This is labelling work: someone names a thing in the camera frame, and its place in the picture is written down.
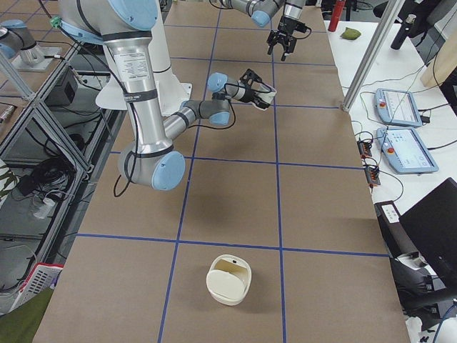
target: white lid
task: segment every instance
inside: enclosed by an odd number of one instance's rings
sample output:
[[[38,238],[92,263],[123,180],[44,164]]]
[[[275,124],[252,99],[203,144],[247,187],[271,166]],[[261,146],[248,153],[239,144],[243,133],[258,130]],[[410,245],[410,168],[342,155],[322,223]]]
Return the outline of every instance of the white lid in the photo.
[[[206,275],[206,286],[210,292],[227,299],[240,299],[244,293],[244,283],[238,277],[217,269]]]

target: green cloth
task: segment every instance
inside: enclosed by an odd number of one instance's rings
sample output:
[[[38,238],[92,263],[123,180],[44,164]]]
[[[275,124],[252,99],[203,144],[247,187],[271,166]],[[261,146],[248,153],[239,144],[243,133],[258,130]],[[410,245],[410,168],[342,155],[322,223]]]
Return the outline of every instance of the green cloth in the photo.
[[[353,41],[354,39],[357,39],[361,35],[362,35],[362,33],[360,31],[346,27],[346,30],[341,34],[341,38],[349,39],[350,41]]]
[[[31,343],[48,307],[53,290],[45,289],[33,299],[0,318],[0,343]]]

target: red cylinder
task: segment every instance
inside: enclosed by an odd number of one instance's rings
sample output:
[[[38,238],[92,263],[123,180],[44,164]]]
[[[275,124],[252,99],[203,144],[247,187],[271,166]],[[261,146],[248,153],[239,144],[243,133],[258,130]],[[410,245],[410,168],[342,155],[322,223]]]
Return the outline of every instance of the red cylinder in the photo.
[[[346,0],[336,0],[335,8],[333,9],[333,14],[331,15],[330,25],[328,25],[328,30],[330,32],[335,32],[345,4]]]

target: white device with blue border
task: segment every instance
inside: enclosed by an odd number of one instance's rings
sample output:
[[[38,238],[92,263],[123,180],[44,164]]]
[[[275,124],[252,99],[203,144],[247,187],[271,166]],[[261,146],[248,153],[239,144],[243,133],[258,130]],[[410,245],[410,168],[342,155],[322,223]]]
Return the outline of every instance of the white device with blue border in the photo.
[[[375,106],[381,121],[388,125],[422,126],[421,115],[410,91],[378,89]]]
[[[381,151],[388,163],[399,174],[422,174],[438,171],[438,165],[412,128],[378,129]]]

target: light blue joint cap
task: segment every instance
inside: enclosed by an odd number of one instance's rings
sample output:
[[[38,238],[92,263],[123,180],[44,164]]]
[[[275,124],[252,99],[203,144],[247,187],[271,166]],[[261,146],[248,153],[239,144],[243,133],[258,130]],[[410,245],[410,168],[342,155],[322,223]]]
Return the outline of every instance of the light blue joint cap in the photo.
[[[230,113],[219,112],[209,117],[209,122],[213,125],[227,125],[229,123]]]
[[[158,191],[169,191],[178,186],[185,171],[184,156],[177,151],[169,152],[161,158],[154,169],[151,186]]]
[[[7,29],[26,29],[27,25],[22,20],[19,19],[11,19],[5,20],[0,25],[5,26]]]
[[[208,78],[207,86],[209,91],[220,91],[226,85],[229,78],[222,73],[214,73]]]
[[[155,0],[108,0],[119,18],[134,29],[149,31],[156,24]]]
[[[3,55],[5,55],[7,59],[12,59],[16,54],[12,48],[5,44],[0,44],[0,51],[3,52]]]
[[[67,31],[70,34],[70,36],[79,41],[96,45],[103,45],[103,39],[100,36],[97,36],[91,32],[80,29],[79,27],[68,24],[65,21],[62,21],[61,25],[62,29]]]
[[[270,16],[264,11],[255,11],[251,16],[257,26],[264,27],[270,22]]]

